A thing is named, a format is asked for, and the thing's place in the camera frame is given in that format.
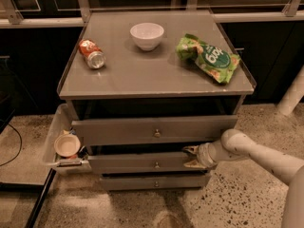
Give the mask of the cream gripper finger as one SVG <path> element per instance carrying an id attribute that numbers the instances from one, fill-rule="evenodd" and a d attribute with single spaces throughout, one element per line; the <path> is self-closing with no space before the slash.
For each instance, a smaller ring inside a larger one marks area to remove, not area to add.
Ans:
<path id="1" fill-rule="evenodd" d="M 185 166 L 186 168 L 205 169 L 205 166 L 202 165 L 201 163 L 199 163 L 199 162 L 196 161 L 196 160 L 186 162 L 186 163 L 184 164 L 184 166 Z"/>
<path id="2" fill-rule="evenodd" d="M 185 146 L 182 151 L 190 154 L 197 154 L 199 152 L 199 148 L 200 147 L 198 145 L 189 145 Z"/>

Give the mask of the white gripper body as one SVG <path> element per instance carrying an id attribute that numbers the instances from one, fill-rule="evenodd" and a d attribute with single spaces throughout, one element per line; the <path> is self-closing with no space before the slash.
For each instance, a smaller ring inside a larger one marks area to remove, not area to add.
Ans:
<path id="1" fill-rule="evenodd" d="M 214 161 L 209 153 L 209 150 L 213 147 L 211 143 L 204 143 L 199 146 L 197 153 L 197 160 L 199 166 L 203 169 L 211 168 L 216 166 L 218 163 Z"/>

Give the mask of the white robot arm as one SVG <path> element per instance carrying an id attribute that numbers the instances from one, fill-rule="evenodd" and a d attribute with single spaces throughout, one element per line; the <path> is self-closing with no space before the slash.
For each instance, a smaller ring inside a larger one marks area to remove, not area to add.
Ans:
<path id="1" fill-rule="evenodd" d="M 248 158 L 285 183 L 286 196 L 281 228 L 304 228 L 304 161 L 273 148 L 258 144 L 245 133 L 228 129 L 220 139 L 182 149 L 194 157 L 186 168 L 207 169 L 220 162 Z"/>

